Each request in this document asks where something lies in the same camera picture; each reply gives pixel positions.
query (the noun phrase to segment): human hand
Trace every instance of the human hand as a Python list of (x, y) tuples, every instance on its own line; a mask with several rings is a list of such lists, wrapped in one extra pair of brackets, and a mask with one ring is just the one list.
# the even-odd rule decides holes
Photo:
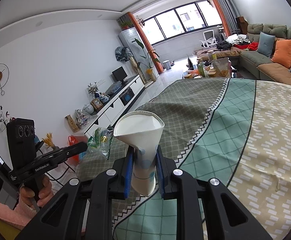
[[(50, 178), (47, 175), (44, 175), (42, 179), (43, 188), (39, 191), (39, 201), (37, 202), (38, 207), (43, 207), (52, 197), (52, 184)], [(35, 193), (28, 187), (22, 186), (19, 190), (20, 197), (22, 201), (28, 206), (33, 207), (30, 198), (35, 196)]]

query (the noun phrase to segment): curtain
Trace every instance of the curtain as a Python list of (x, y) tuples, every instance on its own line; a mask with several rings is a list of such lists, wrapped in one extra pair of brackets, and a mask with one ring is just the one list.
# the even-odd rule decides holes
[(237, 33), (240, 29), (236, 23), (239, 12), (232, 0), (212, 0), (220, 15), (226, 36)]
[[(131, 21), (132, 22), (132, 25), (129, 26), (129, 27), (135, 27), (136, 28), (136, 30), (139, 33), (139, 35), (140, 35), (140, 37), (141, 37), (146, 49), (148, 51), (153, 50), (153, 47), (151, 46), (150, 42), (148, 41), (148, 38), (145, 36), (141, 26), (138, 24), (138, 21), (135, 19), (134, 15), (132, 13), (130, 13), (130, 12), (128, 12), (125, 15), (121, 16), (119, 18), (119, 20), (118, 20), (118, 23), (127, 22), (127, 21)], [(162, 65), (159, 62), (154, 60), (155, 58), (158, 58), (158, 56), (155, 55), (154, 53), (149, 53), (149, 54), (150, 54), (150, 56), (151, 56), (151, 58), (153, 60), (153, 63), (155, 65), (158, 73), (159, 74), (162, 73), (163, 72)]]

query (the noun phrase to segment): white tiled floor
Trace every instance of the white tiled floor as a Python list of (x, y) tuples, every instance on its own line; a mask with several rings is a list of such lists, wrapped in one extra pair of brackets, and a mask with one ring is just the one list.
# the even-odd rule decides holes
[[(196, 56), (191, 56), (190, 60), (193, 64), (196, 64)], [(137, 101), (130, 108), (129, 112), (135, 111), (138, 107), (142, 106), (146, 102), (149, 102), (152, 98), (158, 96), (167, 86), (172, 84), (174, 81), (178, 79), (182, 79), (182, 73), (187, 70), (186, 64), (188, 63), (188, 58), (183, 58), (176, 60), (174, 62), (174, 66), (169, 70), (165, 70), (158, 77), (157, 81), (153, 84), (149, 85)]]

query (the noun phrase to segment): monitor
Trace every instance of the monitor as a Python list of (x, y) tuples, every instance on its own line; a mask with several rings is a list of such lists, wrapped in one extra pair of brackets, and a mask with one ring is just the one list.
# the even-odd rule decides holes
[(124, 71), (123, 67), (119, 67), (113, 71), (112, 74), (117, 81), (121, 81), (122, 83), (124, 83), (124, 79), (127, 77), (127, 73)]

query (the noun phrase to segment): white wall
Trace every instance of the white wall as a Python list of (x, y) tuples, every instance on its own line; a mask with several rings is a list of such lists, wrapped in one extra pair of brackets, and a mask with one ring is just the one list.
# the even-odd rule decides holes
[[(11, 116), (33, 119), (39, 138), (52, 132), (64, 147), (72, 134), (64, 119), (91, 100), (87, 85), (104, 79), (100, 91), (112, 83), (111, 72), (123, 65), (115, 58), (121, 46), (116, 21), (85, 21), (58, 25), (22, 36), (0, 48), (0, 63), (10, 76), (0, 105)], [(135, 75), (130, 63), (124, 68)], [(6, 132), (0, 132), (0, 156), (10, 166)]]
[(250, 24), (271, 23), (291, 27), (291, 7), (286, 0), (233, 0)]
[[(218, 28), (219, 27), (214, 27), (210, 29), (213, 29), (214, 34), (218, 35)], [(202, 49), (202, 42), (200, 42), (200, 40), (204, 40), (203, 32), (210, 29), (188, 33), (167, 41), (163, 41), (157, 45), (154, 45), (153, 49), (155, 49), (156, 53), (160, 56), (161, 62), (192, 56), (194, 50)]]
[(195, 1), (198, 1), (198, 0), (160, 0), (159, 2), (154, 3), (134, 13), (134, 15), (139, 17), (140, 19), (141, 18), (147, 19), (156, 14), (169, 10), (171, 8), (174, 8), (183, 4), (187, 4), (190, 2), (195, 2)]

